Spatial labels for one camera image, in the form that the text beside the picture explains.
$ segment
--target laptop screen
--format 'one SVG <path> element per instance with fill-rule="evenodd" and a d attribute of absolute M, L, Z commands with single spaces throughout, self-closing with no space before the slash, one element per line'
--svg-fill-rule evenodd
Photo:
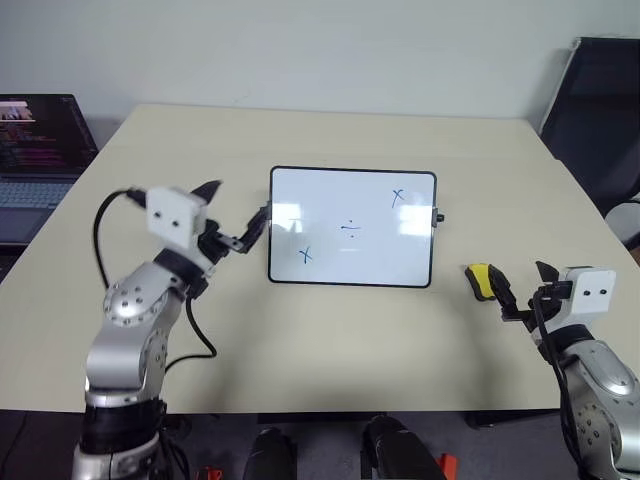
<path fill-rule="evenodd" d="M 73 95 L 0 95 L 0 175 L 81 174 L 97 153 Z"/>

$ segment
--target yellow object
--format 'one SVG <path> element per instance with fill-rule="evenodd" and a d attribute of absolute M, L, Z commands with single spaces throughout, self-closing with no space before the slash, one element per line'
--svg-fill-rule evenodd
<path fill-rule="evenodd" d="M 484 302 L 485 300 L 496 299 L 491 289 L 491 283 L 489 282 L 489 264 L 472 263 L 464 273 L 469 279 L 473 294 L 478 300 Z"/>

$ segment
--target blue marker drawing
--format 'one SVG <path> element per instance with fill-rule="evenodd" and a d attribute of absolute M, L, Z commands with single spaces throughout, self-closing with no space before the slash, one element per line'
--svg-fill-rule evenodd
<path fill-rule="evenodd" d="M 360 228 L 362 227 L 352 227 L 349 225 L 341 225 L 340 226 L 340 230 L 360 230 Z"/>
<path fill-rule="evenodd" d="M 391 208 L 396 206 L 396 200 L 399 198 L 400 200 L 404 200 L 404 197 L 402 195 L 400 195 L 401 192 L 404 192 L 404 190 L 401 188 L 399 190 L 393 190 L 393 193 L 395 194 L 395 197 L 393 197 L 393 203 L 391 204 Z"/>
<path fill-rule="evenodd" d="M 306 249 L 306 250 L 298 250 L 298 253 L 301 253 L 301 254 L 303 254 L 303 255 L 304 255 L 304 264 L 305 264 L 305 265 L 307 264 L 307 259 L 309 259 L 309 260 L 313 260 L 313 258 L 311 257 L 311 255 L 309 255 L 309 249 L 310 249 L 310 248 L 311 248 L 311 247 L 307 247 L 307 249 Z"/>

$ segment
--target laptop keyboard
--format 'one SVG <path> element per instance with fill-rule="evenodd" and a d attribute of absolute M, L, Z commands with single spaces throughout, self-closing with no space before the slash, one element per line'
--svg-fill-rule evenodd
<path fill-rule="evenodd" d="M 0 183 L 0 208 L 54 209 L 71 183 Z"/>

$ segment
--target laptop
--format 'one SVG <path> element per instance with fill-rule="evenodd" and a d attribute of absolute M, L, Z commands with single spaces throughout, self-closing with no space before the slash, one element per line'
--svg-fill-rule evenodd
<path fill-rule="evenodd" d="M 26 245 L 98 148 L 73 95 L 0 95 L 0 245 Z"/>

